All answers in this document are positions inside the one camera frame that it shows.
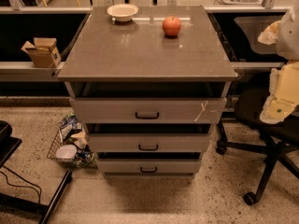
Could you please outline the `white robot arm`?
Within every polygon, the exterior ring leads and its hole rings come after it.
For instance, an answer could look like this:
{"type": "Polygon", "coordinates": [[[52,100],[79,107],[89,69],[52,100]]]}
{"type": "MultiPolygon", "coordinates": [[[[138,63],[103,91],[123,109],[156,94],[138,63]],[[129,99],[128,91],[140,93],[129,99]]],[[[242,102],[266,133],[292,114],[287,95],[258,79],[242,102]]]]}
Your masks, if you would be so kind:
{"type": "Polygon", "coordinates": [[[280,70],[273,68],[260,120],[277,124],[299,106],[299,4],[293,5],[280,21],[271,23],[260,33],[258,41],[276,45],[279,56],[288,60],[280,70]]]}

